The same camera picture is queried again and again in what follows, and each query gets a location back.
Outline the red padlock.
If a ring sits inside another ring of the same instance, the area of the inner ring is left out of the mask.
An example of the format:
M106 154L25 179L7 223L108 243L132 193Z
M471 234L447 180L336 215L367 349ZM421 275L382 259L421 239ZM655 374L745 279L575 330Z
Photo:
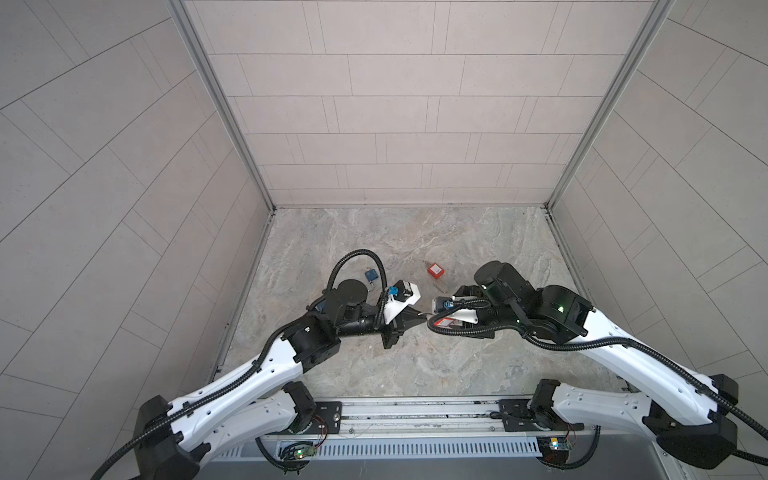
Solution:
M460 329L463 327L464 323L461 320L445 317L439 320L435 320L433 325L442 329Z
M435 280L440 279L445 274L445 270L437 263L427 263L426 271Z

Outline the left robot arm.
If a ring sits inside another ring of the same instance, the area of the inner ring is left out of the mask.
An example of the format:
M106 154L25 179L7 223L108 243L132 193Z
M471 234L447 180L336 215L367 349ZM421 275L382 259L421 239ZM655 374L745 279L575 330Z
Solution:
M394 346L424 316L418 286L387 281L381 259L343 256L299 318L276 329L261 352L220 379L174 400L157 395L139 410L134 436L94 472L101 479L133 453L142 479L192 479L217 454L250 439L313 420L316 403L300 377L335 355L346 336L380 335Z

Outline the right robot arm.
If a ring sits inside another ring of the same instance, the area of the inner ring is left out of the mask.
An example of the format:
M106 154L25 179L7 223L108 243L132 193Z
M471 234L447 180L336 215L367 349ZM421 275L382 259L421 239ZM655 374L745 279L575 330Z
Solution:
M739 388L732 378L684 367L633 337L574 291L560 285L535 288L509 263L488 262L474 280L454 296L434 300L427 321L432 332L485 338L514 330L537 348L581 353L635 389L611 393L543 379L525 419L550 431L584 424L633 433L700 469L713 469L731 456L767 463L737 446L739 423L760 436L766 436L767 429L738 408Z

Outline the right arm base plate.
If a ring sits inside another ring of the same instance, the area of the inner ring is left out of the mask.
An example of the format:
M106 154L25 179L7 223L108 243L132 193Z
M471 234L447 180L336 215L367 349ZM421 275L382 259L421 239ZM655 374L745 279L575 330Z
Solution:
M558 416L551 405L526 399L502 399L498 409L489 414L500 420L505 432L582 431L583 423L569 424Z

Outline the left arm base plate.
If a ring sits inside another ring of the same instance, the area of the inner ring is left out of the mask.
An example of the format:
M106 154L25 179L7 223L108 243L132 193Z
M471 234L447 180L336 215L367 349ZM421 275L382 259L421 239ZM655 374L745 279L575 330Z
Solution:
M319 401L316 403L309 423L301 428L286 428L272 432L272 435L325 435L340 431L343 403L341 401Z

